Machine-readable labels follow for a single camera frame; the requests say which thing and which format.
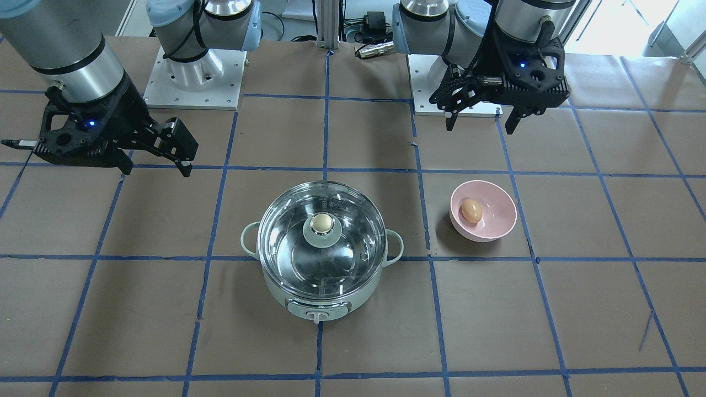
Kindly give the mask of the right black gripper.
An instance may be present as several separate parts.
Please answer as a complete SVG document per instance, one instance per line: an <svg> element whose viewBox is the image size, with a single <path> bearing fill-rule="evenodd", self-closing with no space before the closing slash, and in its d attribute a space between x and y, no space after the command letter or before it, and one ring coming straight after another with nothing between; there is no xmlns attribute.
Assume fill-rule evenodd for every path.
<svg viewBox="0 0 706 397"><path fill-rule="evenodd" d="M128 150L146 151L171 161L189 178L197 154L197 140L177 117L156 122L127 73L101 99L72 103L64 83L45 91L42 126L37 139L3 139L15 150L29 150L53 165L118 168L129 175L133 161Z"/></svg>

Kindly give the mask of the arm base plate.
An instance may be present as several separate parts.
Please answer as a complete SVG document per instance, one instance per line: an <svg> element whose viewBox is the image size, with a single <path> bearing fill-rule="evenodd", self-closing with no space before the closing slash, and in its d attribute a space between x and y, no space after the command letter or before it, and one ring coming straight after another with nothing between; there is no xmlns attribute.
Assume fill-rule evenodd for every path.
<svg viewBox="0 0 706 397"><path fill-rule="evenodd" d="M247 52L209 50L180 63L159 49L143 98L151 109L237 110Z"/></svg>
<svg viewBox="0 0 706 397"><path fill-rule="evenodd" d="M443 110L430 103L429 98L439 87L447 71L447 65L436 55L408 55L409 83L413 93L416 115L443 116ZM459 113L466 117L494 117L504 113L501 105L482 101Z"/></svg>

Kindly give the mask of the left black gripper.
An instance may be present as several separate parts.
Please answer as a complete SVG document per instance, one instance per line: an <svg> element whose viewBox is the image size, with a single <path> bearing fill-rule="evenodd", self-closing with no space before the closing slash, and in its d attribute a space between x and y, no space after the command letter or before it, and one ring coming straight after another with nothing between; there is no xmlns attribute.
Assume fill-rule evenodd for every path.
<svg viewBox="0 0 706 397"><path fill-rule="evenodd" d="M473 67L441 83L429 101L446 111L449 132L457 113L480 101L513 106L505 121L505 133L512 135L525 116L542 115L570 98L564 66L563 43L554 25L540 25L538 36L529 42L493 25Z"/></svg>

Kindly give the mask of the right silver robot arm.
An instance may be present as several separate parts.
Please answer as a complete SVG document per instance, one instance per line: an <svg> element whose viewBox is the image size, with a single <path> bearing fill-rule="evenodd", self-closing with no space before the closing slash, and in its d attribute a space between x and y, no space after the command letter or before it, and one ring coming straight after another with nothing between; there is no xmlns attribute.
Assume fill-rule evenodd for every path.
<svg viewBox="0 0 706 397"><path fill-rule="evenodd" d="M261 40L259 1L149 1L161 41L161 65L180 93L227 87L217 51L252 52ZM187 178L197 143L177 117L151 118L146 99L88 12L76 1L3 1L2 35L45 79L48 103L38 138L3 139L53 165L118 168L130 174L128 150L175 164Z"/></svg>

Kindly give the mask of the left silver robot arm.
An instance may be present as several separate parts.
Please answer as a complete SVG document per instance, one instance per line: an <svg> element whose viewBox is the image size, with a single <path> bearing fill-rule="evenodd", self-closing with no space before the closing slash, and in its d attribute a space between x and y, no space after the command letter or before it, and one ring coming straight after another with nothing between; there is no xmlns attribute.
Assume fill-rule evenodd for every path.
<svg viewBox="0 0 706 397"><path fill-rule="evenodd" d="M398 53L439 56L445 65L429 103L452 131L482 101L511 106L505 132L571 95L558 28L573 1L401 1L392 12Z"/></svg>

